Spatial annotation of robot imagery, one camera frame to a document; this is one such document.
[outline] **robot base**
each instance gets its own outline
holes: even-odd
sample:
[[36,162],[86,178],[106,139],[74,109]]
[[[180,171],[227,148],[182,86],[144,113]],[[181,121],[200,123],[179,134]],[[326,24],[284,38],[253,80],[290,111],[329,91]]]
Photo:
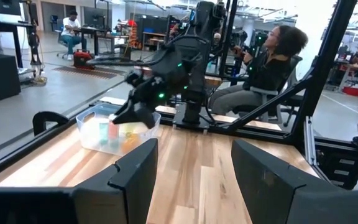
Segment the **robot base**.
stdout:
[[[185,111],[186,111],[186,104],[180,104],[177,106],[177,112],[172,121],[173,128],[175,129],[176,127],[178,127],[178,128],[192,129],[196,131],[202,131],[204,134],[206,134],[209,129],[209,123],[201,118],[198,124],[183,122],[183,118],[185,117]],[[203,116],[206,119],[209,118],[205,108],[201,109],[200,116]]]

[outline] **white shirt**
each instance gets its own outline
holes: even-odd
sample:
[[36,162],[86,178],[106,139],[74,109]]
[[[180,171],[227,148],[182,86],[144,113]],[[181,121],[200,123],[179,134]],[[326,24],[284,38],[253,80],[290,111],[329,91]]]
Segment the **white shirt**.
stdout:
[[78,19],[76,19],[75,21],[71,21],[68,17],[63,19],[63,32],[62,35],[73,35],[72,33],[70,33],[70,30],[66,29],[66,26],[70,26],[70,27],[78,27],[80,28],[80,22],[78,21]]

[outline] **gray floor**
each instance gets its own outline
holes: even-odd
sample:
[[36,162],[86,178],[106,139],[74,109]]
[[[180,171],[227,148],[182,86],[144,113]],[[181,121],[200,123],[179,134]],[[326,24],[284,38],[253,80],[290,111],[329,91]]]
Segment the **gray floor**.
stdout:
[[[100,78],[70,75],[53,71],[59,66],[70,66],[72,62],[57,57],[57,52],[65,51],[63,46],[57,44],[56,34],[42,34],[41,44],[45,64],[45,76],[48,83],[43,87],[29,87],[22,90],[17,96],[0,101],[0,156],[23,145],[31,137],[23,135],[24,138],[17,142],[10,142],[9,146],[1,144],[25,133],[32,128],[32,117],[39,111],[55,111],[64,115],[73,114],[81,105],[92,101],[95,95],[100,95],[110,89],[103,96],[116,98],[127,98],[131,87],[123,81],[122,76],[110,80]],[[100,51],[109,49],[108,41],[100,40]],[[93,51],[93,40],[88,40],[88,48]],[[14,55],[13,50],[4,49],[5,54]],[[132,58],[148,57],[148,52],[133,52]],[[29,65],[28,51],[23,51],[24,65]],[[117,70],[126,71],[128,67],[115,67]],[[317,135],[326,138],[351,140],[357,135],[358,122],[358,97],[347,96],[340,93],[324,91],[319,99],[318,106],[313,116],[313,127]]]

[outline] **floor mat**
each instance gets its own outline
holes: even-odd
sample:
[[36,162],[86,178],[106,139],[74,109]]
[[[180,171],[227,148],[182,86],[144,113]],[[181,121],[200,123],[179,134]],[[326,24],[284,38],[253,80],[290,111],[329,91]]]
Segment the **floor mat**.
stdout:
[[102,79],[114,78],[115,76],[122,75],[124,73],[123,71],[107,69],[107,68],[95,68],[94,70],[88,70],[88,69],[66,67],[66,66],[54,68],[53,70],[63,73],[70,73],[73,75],[84,75],[87,77],[102,78]]

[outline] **curly hair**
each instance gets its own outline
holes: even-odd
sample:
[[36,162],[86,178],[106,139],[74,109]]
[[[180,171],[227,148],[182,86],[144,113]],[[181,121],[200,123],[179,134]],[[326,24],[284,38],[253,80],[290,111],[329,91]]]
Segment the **curly hair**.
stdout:
[[274,50],[276,55],[292,57],[301,52],[308,43],[308,36],[296,27],[279,26],[280,35]]

